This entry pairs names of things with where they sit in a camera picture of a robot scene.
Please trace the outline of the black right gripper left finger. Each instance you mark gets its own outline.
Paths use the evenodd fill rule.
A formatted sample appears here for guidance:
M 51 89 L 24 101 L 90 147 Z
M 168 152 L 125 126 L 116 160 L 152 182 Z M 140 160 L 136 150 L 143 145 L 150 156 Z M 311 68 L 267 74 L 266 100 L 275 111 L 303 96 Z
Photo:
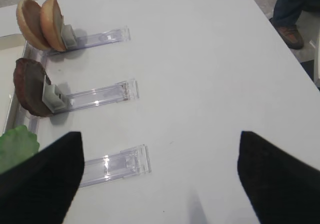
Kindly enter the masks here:
M 61 224 L 84 173 L 80 132 L 69 132 L 0 176 L 2 224 Z

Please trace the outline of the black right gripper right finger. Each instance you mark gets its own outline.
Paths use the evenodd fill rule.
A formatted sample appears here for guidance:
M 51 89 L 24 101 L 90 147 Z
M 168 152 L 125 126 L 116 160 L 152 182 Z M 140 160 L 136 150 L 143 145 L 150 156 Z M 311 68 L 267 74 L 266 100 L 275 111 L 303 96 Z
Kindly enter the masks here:
M 243 131 L 237 172 L 261 224 L 318 224 L 320 172 L 263 137 Z

